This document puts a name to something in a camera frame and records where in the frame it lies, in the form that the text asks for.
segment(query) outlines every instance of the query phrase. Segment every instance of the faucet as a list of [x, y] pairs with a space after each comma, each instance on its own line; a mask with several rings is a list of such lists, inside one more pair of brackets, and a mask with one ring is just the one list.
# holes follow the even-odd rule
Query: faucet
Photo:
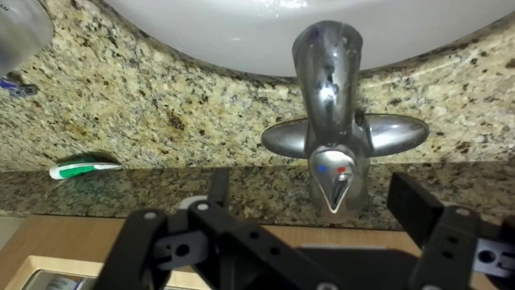
[[342, 22], [321, 21], [301, 32], [291, 51], [307, 119], [262, 134], [267, 150], [307, 158], [312, 200], [325, 216], [363, 208], [370, 158], [410, 150], [428, 137], [420, 119], [355, 109], [360, 50], [360, 34]]

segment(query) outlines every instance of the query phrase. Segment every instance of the sink basin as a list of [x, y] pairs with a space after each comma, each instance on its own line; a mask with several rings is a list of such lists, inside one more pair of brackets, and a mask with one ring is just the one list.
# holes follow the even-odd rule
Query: sink basin
[[291, 43], [321, 19], [363, 37], [362, 69], [447, 45], [515, 10], [513, 0], [106, 0], [157, 40], [235, 71], [294, 76]]

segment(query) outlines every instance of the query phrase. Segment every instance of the speckled granite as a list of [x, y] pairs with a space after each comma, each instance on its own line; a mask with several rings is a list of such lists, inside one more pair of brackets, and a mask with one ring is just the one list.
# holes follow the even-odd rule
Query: speckled granite
[[[511, 164], [376, 164], [368, 175], [371, 203], [338, 222], [318, 221], [309, 203], [305, 167], [233, 167], [230, 213], [259, 224], [399, 229], [384, 198], [389, 175], [408, 172], [444, 203], [457, 203], [498, 221], [513, 214]], [[178, 201], [204, 195], [212, 169], [111, 171], [54, 182], [46, 172], [0, 174], [0, 214], [125, 217], [138, 208], [173, 213]]]
[[[32, 98], [0, 92], [0, 171], [43, 171], [85, 151], [127, 169], [304, 166], [260, 132], [304, 117], [288, 79], [196, 63], [123, 24], [99, 0], [46, 0], [54, 39], [17, 72]], [[366, 111], [424, 119], [416, 150], [376, 163], [507, 161], [515, 148], [515, 14], [466, 42], [363, 74]]]

